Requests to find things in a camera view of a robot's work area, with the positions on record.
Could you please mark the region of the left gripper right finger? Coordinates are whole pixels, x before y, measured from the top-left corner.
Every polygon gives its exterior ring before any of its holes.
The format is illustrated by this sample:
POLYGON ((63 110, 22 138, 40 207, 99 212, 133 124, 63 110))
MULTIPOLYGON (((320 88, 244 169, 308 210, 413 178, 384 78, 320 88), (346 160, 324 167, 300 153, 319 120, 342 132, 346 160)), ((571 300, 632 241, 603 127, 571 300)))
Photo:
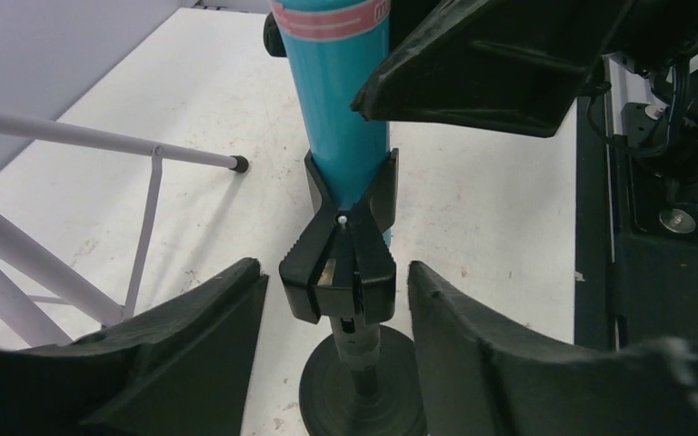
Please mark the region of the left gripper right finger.
POLYGON ((617 352, 561 342, 420 261, 407 289, 431 434, 698 435, 698 340, 617 352))

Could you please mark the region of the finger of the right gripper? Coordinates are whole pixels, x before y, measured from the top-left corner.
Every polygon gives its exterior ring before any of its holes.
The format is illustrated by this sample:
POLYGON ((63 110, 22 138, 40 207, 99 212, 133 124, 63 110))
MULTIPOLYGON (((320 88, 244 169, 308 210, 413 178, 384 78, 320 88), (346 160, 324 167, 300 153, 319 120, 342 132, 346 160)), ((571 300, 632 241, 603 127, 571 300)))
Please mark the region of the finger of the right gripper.
POLYGON ((396 1, 389 55, 351 107, 368 121, 551 137, 631 8, 629 1, 396 1))
POLYGON ((269 13, 264 20, 263 43, 265 51, 270 56, 275 58, 287 57, 284 40, 273 13, 269 13))

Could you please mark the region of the blue toy microphone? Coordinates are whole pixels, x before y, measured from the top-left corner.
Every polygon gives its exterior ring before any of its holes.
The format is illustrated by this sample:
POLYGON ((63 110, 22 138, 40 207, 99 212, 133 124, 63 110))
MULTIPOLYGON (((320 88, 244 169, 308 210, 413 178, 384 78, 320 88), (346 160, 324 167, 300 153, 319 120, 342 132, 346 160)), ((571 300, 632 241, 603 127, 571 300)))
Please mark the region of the blue toy microphone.
POLYGON ((273 1, 310 151, 338 206, 357 203, 390 152, 387 122, 351 108, 390 51, 392 4, 273 1))

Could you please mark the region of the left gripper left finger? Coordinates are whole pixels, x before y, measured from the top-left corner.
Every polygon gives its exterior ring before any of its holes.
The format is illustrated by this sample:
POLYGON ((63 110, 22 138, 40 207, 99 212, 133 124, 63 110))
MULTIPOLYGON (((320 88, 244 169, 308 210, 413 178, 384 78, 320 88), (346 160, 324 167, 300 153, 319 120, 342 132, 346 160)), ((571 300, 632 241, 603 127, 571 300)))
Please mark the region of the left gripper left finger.
POLYGON ((0 350, 0 435, 238 435, 268 284, 243 258, 64 346, 0 350))

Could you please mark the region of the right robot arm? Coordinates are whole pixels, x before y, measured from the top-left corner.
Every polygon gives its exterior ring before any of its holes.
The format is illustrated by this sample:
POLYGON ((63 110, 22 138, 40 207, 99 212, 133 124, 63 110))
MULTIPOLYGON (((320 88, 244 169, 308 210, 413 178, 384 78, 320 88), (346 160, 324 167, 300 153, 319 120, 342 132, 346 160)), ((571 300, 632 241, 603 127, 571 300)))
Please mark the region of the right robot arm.
POLYGON ((577 96, 606 83, 605 57, 650 81, 667 101, 664 133, 622 147, 661 172, 686 177, 698 144, 698 1, 384 1, 389 54, 349 89, 367 120, 451 124, 554 135, 577 96))

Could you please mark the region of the black microphone desk stand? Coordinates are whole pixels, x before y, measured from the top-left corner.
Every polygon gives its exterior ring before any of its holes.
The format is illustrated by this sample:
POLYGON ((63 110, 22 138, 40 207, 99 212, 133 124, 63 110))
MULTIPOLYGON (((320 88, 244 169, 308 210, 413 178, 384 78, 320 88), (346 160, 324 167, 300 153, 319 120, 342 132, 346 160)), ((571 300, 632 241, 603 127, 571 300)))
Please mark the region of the black microphone desk stand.
POLYGON ((312 156, 304 159, 314 217, 279 265, 293 316, 328 318, 331 334, 309 356, 299 385, 311 435, 424 435, 413 340, 390 328, 396 265, 384 239, 395 220, 398 153, 362 198, 339 207, 312 156))

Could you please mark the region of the lilac perforated music stand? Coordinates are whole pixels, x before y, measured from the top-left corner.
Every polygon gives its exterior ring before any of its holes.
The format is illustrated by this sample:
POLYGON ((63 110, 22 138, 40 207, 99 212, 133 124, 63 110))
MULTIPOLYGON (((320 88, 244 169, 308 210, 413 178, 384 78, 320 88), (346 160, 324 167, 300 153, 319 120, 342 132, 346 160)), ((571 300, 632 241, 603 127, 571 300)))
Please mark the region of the lilac perforated music stand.
POLYGON ((65 345, 188 291, 193 255, 250 163, 99 128, 0 113, 29 146, 0 173, 0 319, 65 345))

